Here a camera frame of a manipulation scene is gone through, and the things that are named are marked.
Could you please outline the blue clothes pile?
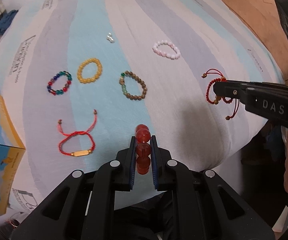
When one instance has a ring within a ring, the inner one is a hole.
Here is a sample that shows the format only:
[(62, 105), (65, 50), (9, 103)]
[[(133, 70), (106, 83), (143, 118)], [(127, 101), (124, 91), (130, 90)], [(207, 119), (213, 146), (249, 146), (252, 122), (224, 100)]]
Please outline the blue clothes pile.
[(0, 35), (3, 35), (9, 28), (17, 13), (17, 10), (11, 10), (10, 12), (3, 14), (0, 19)]

